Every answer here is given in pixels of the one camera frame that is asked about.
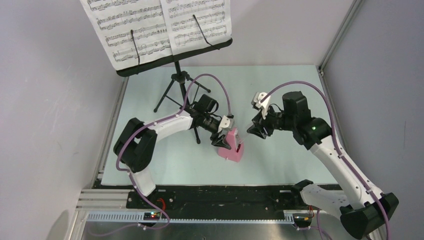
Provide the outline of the white sheet music page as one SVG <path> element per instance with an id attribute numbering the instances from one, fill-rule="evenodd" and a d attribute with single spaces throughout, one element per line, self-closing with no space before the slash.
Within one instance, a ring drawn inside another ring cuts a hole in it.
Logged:
<path id="1" fill-rule="evenodd" d="M 161 0 L 160 3 L 174 55 L 232 39 L 230 0 Z"/>
<path id="2" fill-rule="evenodd" d="M 172 55 L 160 0 L 82 0 L 116 71 Z"/>

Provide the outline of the pink metronome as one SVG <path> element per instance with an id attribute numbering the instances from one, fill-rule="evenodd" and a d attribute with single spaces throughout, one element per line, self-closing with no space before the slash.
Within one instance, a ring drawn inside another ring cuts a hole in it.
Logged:
<path id="1" fill-rule="evenodd" d="M 239 132 L 236 127 L 230 130 L 224 140 L 230 146 L 230 149 L 219 147 L 217 150 L 218 156 L 229 161 L 239 163 L 244 154 L 244 143 L 241 142 Z"/>

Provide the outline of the black perforated music stand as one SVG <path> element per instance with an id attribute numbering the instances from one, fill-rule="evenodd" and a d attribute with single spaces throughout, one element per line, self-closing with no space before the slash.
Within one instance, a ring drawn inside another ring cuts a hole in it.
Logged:
<path id="1" fill-rule="evenodd" d="M 132 75 L 136 75 L 136 74 L 139 74 L 139 73 L 142 73 L 142 72 L 154 69 L 154 68 L 158 68 L 158 67 L 161 67 L 161 66 L 166 65 L 166 64 L 174 63 L 176 73 L 171 75 L 171 81 L 170 81 L 168 87 L 166 88 L 165 92 L 163 93 L 163 95 L 160 98 L 159 102 L 157 103 L 156 107 L 153 109 L 153 112 L 156 113 L 165 98 L 168 98 L 169 100 L 174 101 L 174 99 L 172 99 L 171 97 L 168 96 L 168 92 L 169 92 L 169 90 L 171 89 L 171 87 L 173 86 L 174 83 L 179 84 L 181 95 L 184 96 L 187 93 L 187 89 L 185 87 L 185 82 L 186 81 L 190 81 L 190 82 L 193 81 L 193 79 L 190 77 L 190 75 L 186 71 L 181 70 L 181 66 L 180 66 L 180 63 L 179 63 L 180 60 L 184 60 L 184 59 L 194 57 L 194 56 L 197 56 L 197 55 L 200 55 L 200 54 L 208 53 L 208 52 L 211 52 L 211 51 L 214 51 L 214 50 L 220 50 L 222 48 L 226 48 L 226 47 L 230 46 L 232 43 L 233 43 L 233 39 L 230 38 L 229 40 L 222 42 L 222 43 L 209 45 L 207 47 L 203 47 L 203 48 L 199 48 L 199 49 L 195 49 L 195 50 L 188 50 L 188 51 L 185 51 L 185 52 L 180 53 L 180 54 L 162 57 L 162 58 L 159 58 L 157 60 L 153 60 L 153 61 L 148 62 L 148 63 L 137 64 L 137 65 L 134 65 L 134 66 L 131 66 L 131 67 L 126 67 L 124 69 L 117 70 L 116 73 L 120 77 L 130 77 Z"/>

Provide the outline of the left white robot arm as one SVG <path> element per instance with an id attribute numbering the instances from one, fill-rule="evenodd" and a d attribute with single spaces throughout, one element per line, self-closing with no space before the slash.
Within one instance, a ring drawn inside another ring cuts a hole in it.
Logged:
<path id="1" fill-rule="evenodd" d="M 148 168 L 152 161 L 156 143 L 173 134 L 195 128 L 203 128 L 211 133 L 211 144 L 215 147 L 231 149 L 226 140 L 226 132 L 234 125 L 234 116 L 228 113 L 216 116 L 214 109 L 218 102 L 204 94 L 199 101 L 188 105 L 170 116 L 150 123 L 136 117 L 130 119 L 116 141 L 113 152 L 117 155 L 116 168 L 128 174 L 134 188 L 139 191 L 138 201 L 145 208 L 153 208 L 158 202 L 154 192 L 156 184 Z"/>

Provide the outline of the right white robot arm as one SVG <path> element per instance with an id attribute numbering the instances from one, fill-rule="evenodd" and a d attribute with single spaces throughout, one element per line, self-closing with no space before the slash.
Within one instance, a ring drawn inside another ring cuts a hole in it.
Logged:
<path id="1" fill-rule="evenodd" d="M 392 192 L 384 193 L 370 181 L 339 146 L 332 128 L 322 118 L 313 117 L 307 98 L 300 91 L 282 96 L 283 109 L 275 111 L 270 96 L 257 92 L 252 107 L 258 114 L 252 119 L 247 133 L 262 139 L 275 130 L 290 131 L 296 142 L 317 157 L 343 194 L 325 190 L 310 180 L 302 180 L 291 188 L 291 204 L 297 209 L 307 205 L 317 207 L 338 218 L 344 229 L 355 239 L 361 240 L 390 219 L 399 199 Z"/>

